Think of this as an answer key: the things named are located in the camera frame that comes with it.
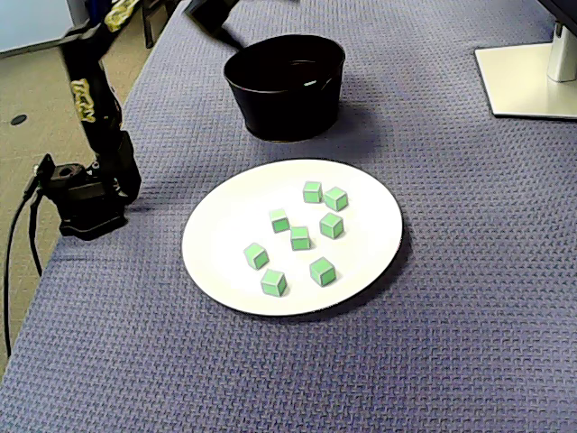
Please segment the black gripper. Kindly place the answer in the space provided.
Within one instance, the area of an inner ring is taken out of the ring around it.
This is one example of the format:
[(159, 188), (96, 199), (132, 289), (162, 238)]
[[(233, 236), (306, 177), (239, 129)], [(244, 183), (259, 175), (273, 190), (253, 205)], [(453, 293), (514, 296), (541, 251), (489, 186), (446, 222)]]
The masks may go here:
[(192, 0), (185, 14), (204, 32), (232, 49), (243, 49), (244, 43), (223, 24), (238, 0)]

